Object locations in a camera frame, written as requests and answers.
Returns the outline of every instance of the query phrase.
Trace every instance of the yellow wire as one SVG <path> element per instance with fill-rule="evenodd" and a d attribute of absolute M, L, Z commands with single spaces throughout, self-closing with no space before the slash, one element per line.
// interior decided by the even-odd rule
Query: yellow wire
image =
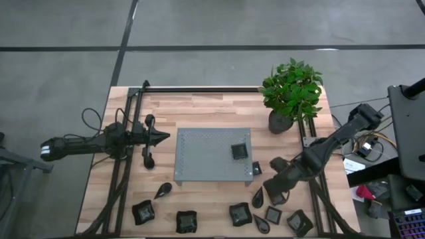
<path fill-rule="evenodd" d="M 377 137 L 379 137 L 379 138 L 381 138 L 381 139 L 383 139 L 383 140 L 385 140 L 385 141 L 389 142 L 390 144 L 392 144 L 392 146 L 394 146 L 394 148 L 397 148 L 397 144 L 396 144 L 395 142 L 393 142 L 391 139 L 389 139 L 389 138 L 385 137 L 384 135 L 382 135 L 382 134 L 381 134 L 381 133 L 379 133 L 379 132 L 372 132 L 372 133 L 368 133 L 368 134 L 361 135 L 360 137 L 364 137 L 364 138 L 365 138 L 365 139 L 363 140 L 363 142 L 362 142 L 362 144 L 361 144 L 361 145 L 364 145 L 364 144 L 365 144 L 365 141 L 367 140 L 367 137 L 366 137 L 366 136 L 369 136 L 369 135 L 377 136 Z M 357 145 L 357 142 L 354 142 L 354 146 L 353 146 L 353 153 L 354 153 L 354 152 L 356 152 L 356 151 L 358 150 L 358 148 L 357 148 L 358 146 L 360 146 L 360 145 Z"/>

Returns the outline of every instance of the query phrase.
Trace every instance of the keyboard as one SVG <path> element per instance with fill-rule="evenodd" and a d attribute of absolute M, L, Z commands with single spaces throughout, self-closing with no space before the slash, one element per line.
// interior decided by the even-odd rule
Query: keyboard
<path fill-rule="evenodd" d="M 393 228 L 397 229 L 400 238 L 425 238 L 425 208 L 392 212 L 391 214 L 390 220 L 392 220 Z"/>

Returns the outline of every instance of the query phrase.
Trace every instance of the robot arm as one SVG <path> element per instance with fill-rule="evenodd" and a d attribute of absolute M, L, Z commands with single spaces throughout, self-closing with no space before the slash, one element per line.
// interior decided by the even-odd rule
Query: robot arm
<path fill-rule="evenodd" d="M 145 123 L 147 129 L 140 122 L 135 122 L 133 131 L 127 131 L 124 124 L 116 122 L 106 126 L 103 133 L 94 137 L 53 137 L 41 144 L 41 158 L 44 161 L 54 161 L 67 155 L 107 153 L 113 159 L 120 159 L 125 156 L 126 147 L 144 144 L 143 158 L 153 164 L 149 147 L 156 146 L 170 134 L 154 128 L 153 115 L 146 116 Z"/>
<path fill-rule="evenodd" d="M 305 148 L 295 159 L 287 162 L 282 158 L 273 159 L 270 166 L 278 173 L 264 182 L 270 199 L 274 204 L 286 202 L 282 192 L 287 193 L 298 181 L 308 181 L 325 168 L 332 152 L 348 142 L 356 133 L 374 130 L 381 123 L 383 115 L 368 104 L 360 104 L 350 112 L 349 121 L 328 138 L 318 139 Z"/>

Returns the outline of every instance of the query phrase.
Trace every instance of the perforated metal plate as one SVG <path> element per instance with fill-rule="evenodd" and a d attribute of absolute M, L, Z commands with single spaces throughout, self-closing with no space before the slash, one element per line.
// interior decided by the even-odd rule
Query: perforated metal plate
<path fill-rule="evenodd" d="M 231 145 L 245 143 L 248 157 L 233 159 Z M 251 182 L 249 128 L 179 128 L 175 181 Z"/>

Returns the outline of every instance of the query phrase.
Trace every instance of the gray concrete floor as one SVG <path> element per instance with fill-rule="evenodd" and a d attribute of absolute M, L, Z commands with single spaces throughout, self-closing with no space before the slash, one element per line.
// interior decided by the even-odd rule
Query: gray concrete floor
<path fill-rule="evenodd" d="M 0 0 L 0 46 L 119 46 L 130 4 Z M 146 0 L 137 7 L 129 45 L 425 44 L 424 23 L 415 0 Z M 0 52 L 5 146 L 38 159 L 40 143 L 50 137 L 91 135 L 80 113 L 86 107 L 102 113 L 117 55 Z M 425 50 L 127 52 L 118 85 L 258 85 L 289 57 L 323 73 L 341 122 L 356 104 L 340 105 L 385 97 L 387 86 L 424 77 Z M 376 109 L 387 103 L 370 102 Z M 391 127 L 384 132 L 394 139 Z M 385 146 L 386 155 L 396 155 Z M 51 175 L 35 172 L 13 238 L 73 234 L 90 162 L 90 155 L 67 157 L 54 162 Z M 363 232 L 389 236 L 387 221 L 357 208 Z"/>

